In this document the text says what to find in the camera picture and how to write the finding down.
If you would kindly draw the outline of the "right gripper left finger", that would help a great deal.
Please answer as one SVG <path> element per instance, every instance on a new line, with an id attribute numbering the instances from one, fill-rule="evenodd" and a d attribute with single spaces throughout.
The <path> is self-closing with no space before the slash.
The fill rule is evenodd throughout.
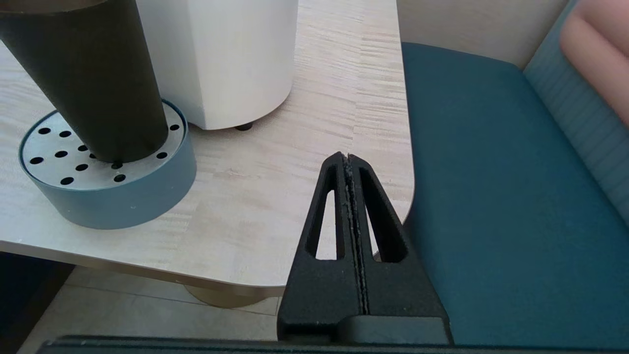
<path id="1" fill-rule="evenodd" d="M 281 341 L 334 341 L 338 325 L 363 311 L 346 167 L 347 158 L 341 152 L 326 158 L 321 166 L 277 314 L 277 338 Z M 336 258 L 320 260 L 317 247 L 330 192 L 334 197 Z"/>

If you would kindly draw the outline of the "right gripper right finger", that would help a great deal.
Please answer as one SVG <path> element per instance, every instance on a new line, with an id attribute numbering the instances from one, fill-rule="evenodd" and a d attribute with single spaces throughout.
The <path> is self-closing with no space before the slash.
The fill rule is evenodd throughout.
<path id="1" fill-rule="evenodd" d="M 422 260 L 373 168 L 349 155 L 353 250 L 362 311 L 371 316 L 445 318 Z"/>

